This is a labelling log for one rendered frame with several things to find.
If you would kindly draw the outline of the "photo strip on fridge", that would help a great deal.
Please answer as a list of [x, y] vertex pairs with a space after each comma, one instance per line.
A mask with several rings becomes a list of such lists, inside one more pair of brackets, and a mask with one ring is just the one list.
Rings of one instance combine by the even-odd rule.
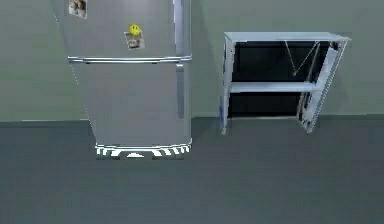
[[71, 15], [87, 18], [87, 0], [69, 0], [68, 9]]

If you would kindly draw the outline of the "pale blue shelf unit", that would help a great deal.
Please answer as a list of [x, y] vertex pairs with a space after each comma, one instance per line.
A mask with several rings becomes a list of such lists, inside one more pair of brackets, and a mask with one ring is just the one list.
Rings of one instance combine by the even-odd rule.
[[226, 32], [221, 132], [239, 118], [294, 118], [312, 132], [350, 41], [331, 32]]

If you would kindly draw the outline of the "silver fridge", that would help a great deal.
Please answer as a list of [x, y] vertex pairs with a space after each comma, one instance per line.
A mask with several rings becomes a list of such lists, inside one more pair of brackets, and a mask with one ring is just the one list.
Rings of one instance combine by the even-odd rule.
[[[176, 54], [173, 0], [87, 0], [87, 18], [69, 0], [51, 0], [67, 61], [100, 159], [181, 159], [192, 148], [191, 6], [182, 0], [182, 56]], [[125, 39], [137, 24], [145, 47]], [[178, 116], [176, 64], [184, 65], [184, 118]]]

